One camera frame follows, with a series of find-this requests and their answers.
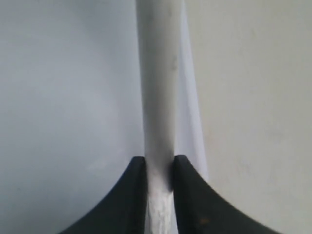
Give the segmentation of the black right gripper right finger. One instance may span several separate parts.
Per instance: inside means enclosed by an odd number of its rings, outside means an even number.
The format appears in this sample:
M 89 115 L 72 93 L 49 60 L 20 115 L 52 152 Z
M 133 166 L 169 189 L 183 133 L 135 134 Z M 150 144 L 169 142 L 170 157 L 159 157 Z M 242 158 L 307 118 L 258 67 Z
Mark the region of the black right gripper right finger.
M 172 164 L 177 229 L 180 234 L 274 234 L 222 198 L 185 155 Z

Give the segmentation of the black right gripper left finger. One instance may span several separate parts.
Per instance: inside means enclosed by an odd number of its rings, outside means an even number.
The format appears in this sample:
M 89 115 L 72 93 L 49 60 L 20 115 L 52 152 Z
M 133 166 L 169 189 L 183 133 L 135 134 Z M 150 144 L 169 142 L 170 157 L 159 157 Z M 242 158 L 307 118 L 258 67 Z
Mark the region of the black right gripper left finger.
M 63 234 L 143 234 L 147 206 L 146 162 L 131 159 L 111 191 Z

